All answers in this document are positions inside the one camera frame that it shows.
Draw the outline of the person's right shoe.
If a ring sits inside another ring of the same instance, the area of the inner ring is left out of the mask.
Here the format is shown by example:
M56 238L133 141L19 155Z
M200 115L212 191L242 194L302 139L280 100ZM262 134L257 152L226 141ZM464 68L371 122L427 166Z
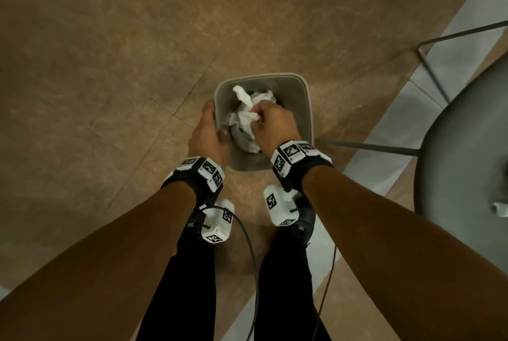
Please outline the person's right shoe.
M291 225L291 232L296 241L307 248L314 232L316 213L308 198L302 193L296 195L294 202L299 216Z

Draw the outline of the grey waste bin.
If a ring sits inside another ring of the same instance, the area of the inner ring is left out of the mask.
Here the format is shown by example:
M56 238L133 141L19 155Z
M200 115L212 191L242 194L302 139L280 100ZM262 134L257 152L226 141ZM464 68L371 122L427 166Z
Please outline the grey waste bin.
M253 139L244 129L230 125L231 116L240 111L241 100L233 90L240 86L248 95L271 91L277 104L290 110L301 137L309 143L314 142L314 124L308 84L305 79L293 73L257 74L223 81L214 93L215 119L219 130L227 130L231 135L231 158L229 168L236 172L258 172L271 170L270 160L262 152L249 152L247 145Z

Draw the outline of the person's left leg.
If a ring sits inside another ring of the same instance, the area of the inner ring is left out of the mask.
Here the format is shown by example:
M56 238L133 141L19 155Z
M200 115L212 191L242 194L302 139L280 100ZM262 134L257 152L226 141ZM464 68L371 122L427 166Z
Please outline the person's left leg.
M186 227L141 322L136 341L213 341L214 250Z

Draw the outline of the person's left forearm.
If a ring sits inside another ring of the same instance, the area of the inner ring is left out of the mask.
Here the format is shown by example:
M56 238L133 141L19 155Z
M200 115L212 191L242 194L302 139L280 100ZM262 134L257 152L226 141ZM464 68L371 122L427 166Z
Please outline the person's left forearm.
M0 341L126 341L196 205L184 182L74 244L0 301Z

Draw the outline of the person's left hand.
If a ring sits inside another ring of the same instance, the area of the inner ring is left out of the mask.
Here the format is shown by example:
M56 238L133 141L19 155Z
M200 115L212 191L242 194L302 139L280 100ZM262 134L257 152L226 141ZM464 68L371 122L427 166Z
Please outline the person's left hand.
M217 131L214 101L207 100L200 121L188 141L187 156L210 158L222 168L226 168L230 162L231 147L219 145Z

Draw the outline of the grey chair seat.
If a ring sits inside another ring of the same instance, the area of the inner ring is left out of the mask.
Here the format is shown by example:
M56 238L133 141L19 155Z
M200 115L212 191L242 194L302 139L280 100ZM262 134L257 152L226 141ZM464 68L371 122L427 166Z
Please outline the grey chair seat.
M508 274L508 52L436 118L416 165L416 213Z

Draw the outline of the black right wrist tracker band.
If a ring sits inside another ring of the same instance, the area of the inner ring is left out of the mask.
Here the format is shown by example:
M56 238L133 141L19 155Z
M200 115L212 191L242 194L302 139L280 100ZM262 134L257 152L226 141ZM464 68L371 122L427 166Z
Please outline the black right wrist tracker band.
M334 168L331 158L307 141L283 143L273 152L270 161L278 181L287 192L303 192L303 178L310 169L319 166Z

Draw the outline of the person's leg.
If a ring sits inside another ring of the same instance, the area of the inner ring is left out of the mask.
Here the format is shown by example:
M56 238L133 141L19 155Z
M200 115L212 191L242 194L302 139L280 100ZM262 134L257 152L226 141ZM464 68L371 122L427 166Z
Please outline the person's leg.
M314 305L304 234L279 228L263 259L255 341L332 341Z
M186 227L141 322L136 341L213 341L214 250Z

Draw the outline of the white paper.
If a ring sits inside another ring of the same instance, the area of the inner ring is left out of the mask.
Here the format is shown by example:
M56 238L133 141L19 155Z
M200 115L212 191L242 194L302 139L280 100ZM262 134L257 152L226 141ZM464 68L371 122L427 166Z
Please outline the white paper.
M242 151L246 153L258 153L261 149L255 141L251 124L254 121L260 120L261 117L258 113L251 112L251 109L260 101L276 102L276 98L272 91L248 94L240 85L234 86L233 91L236 93L240 104L231 113L229 118L231 136Z

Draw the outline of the person's shoe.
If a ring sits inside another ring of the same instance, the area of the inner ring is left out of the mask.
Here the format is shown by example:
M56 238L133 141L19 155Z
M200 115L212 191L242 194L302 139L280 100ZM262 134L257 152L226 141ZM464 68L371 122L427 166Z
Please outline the person's shoe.
M291 232L296 241L307 248L314 232L316 213L308 198L302 193L296 195L294 202L299 216L291 225Z
M187 239L194 241L204 241L202 237L202 229L206 219L206 214L202 210L194 210L190 215L186 227L183 230L183 235Z

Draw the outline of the black left wrist tracker band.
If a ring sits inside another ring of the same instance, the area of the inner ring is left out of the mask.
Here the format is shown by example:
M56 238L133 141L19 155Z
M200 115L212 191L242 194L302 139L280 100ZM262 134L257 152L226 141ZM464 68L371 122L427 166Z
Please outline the black left wrist tracker band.
M175 182L185 182L194 190L196 204L193 211L212 207L224 185L225 173L211 158L199 156L186 158L180 166L171 171L161 184L161 189Z

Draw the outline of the person's right leg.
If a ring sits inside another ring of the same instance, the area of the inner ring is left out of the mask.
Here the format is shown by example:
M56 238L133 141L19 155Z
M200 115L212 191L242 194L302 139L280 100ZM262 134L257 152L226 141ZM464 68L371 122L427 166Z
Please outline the person's right leg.
M255 341L332 341L314 305L304 234L279 228L263 259Z

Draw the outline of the metal chair frame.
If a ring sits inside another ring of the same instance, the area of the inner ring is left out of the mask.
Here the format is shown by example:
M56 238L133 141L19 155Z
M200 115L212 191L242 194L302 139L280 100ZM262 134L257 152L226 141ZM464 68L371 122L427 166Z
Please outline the metal chair frame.
M474 35L490 30L496 30L508 27L508 20L504 20L501 22L476 27L473 29L468 29L460 32L455 32L449 35L436 37L429 39L427 41L420 42L416 46L416 54L419 58L419 61L421 62L424 70L429 75L430 79L433 81L436 89L439 91L443 99L446 101L447 104L451 102L451 98L446 93L443 85L439 81L437 75L435 74L434 70L431 68L427 55L423 51L423 47L430 45L430 44L436 44L439 42L449 41L452 39ZM347 142L347 141L339 141L339 140L331 140L326 138L318 138L316 139L316 142L319 144L326 144L330 146L336 146L336 147L343 147L343 148L351 148L351 149L359 149L359 150L367 150L367 151L373 151L373 152L382 152L382 153L390 153L390 154L399 154L403 156L410 156L410 157L418 157L420 155L420 149L411 149L406 147L397 147L397 146L387 146L387 145L377 145L377 144L367 144L367 143L358 143L358 142Z

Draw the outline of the black wrist tracker band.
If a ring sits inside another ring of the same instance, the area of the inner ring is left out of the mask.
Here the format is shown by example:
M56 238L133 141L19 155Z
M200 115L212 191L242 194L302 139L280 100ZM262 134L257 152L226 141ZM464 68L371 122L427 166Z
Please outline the black wrist tracker band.
M283 143L273 152L270 161L278 181L287 192L303 192L303 178L310 169L319 166L334 168L331 158L307 141Z
M199 156L186 158L180 166L171 171L161 184L161 189L175 182L185 182L194 190L196 204L193 211L212 207L224 185L225 173L211 158Z

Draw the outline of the person's left shoe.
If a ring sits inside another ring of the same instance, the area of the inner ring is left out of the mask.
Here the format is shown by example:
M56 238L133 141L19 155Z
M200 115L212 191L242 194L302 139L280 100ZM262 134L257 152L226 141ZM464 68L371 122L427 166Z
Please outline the person's left shoe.
M187 239L194 241L204 241L202 237L202 229L206 219L206 214L202 210L194 210L190 215L186 227L183 230L183 235Z

